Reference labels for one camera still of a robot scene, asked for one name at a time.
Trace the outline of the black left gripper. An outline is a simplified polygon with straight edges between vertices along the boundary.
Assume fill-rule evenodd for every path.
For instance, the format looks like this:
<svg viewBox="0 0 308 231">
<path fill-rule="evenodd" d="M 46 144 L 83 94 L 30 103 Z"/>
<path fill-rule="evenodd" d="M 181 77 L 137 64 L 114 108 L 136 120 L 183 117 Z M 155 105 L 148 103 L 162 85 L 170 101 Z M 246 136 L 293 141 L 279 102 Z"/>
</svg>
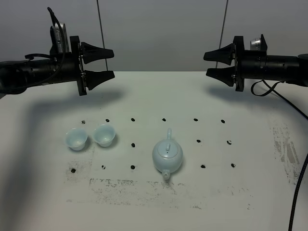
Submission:
<svg viewBox="0 0 308 231">
<path fill-rule="evenodd" d="M 72 60 L 74 62 L 74 79 L 80 96 L 87 95 L 88 90 L 93 90 L 98 85 L 115 78 L 113 71 L 83 71 L 83 64 L 80 57 L 79 36 L 70 36 Z M 99 48 L 88 43 L 81 42 L 81 50 L 84 64 L 114 58 L 114 52 L 110 49 Z"/>
</svg>

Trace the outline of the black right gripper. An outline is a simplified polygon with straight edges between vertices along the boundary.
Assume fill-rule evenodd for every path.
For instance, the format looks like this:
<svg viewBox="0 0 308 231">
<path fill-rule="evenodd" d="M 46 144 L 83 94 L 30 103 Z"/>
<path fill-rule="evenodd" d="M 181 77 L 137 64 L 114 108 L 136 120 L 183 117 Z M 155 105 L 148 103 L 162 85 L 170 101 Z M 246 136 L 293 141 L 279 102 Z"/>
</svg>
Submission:
<svg viewBox="0 0 308 231">
<path fill-rule="evenodd" d="M 215 51 L 209 51 L 204 54 L 204 61 L 212 61 L 231 65 L 235 60 L 235 66 L 227 68 L 209 68 L 206 72 L 208 77 L 219 80 L 229 87 L 235 83 L 236 91 L 244 90 L 244 78 L 242 77 L 242 60 L 244 57 L 244 38 L 235 36 L 233 43 Z"/>
</svg>

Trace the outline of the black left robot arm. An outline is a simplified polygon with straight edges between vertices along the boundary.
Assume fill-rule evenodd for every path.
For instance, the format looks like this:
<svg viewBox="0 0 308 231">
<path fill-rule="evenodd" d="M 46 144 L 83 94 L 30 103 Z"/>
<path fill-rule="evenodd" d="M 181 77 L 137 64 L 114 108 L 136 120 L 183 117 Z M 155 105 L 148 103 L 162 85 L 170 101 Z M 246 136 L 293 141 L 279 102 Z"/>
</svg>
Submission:
<svg viewBox="0 0 308 231">
<path fill-rule="evenodd" d="M 71 36 L 71 52 L 51 54 L 41 60 L 6 61 L 0 64 L 0 92 L 21 94 L 35 86 L 76 82 L 80 96 L 86 95 L 98 85 L 115 78 L 113 71 L 89 71 L 83 68 L 101 59 L 114 57 L 113 50 L 80 42 L 78 36 Z"/>
</svg>

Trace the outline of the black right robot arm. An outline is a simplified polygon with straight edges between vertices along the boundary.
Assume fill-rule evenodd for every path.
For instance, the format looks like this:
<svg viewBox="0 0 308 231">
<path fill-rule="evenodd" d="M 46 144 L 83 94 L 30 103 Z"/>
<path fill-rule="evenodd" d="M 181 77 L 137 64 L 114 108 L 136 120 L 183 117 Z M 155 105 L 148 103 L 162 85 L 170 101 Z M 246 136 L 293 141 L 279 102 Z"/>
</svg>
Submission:
<svg viewBox="0 0 308 231">
<path fill-rule="evenodd" d="M 272 80 L 302 87 L 308 86 L 308 55 L 268 55 L 263 35 L 256 50 L 244 48 L 244 38 L 235 36 L 233 42 L 223 48 L 204 54 L 205 61 L 227 64 L 227 68 L 209 68 L 208 77 L 219 80 L 236 91 L 244 90 L 245 79 Z"/>
</svg>

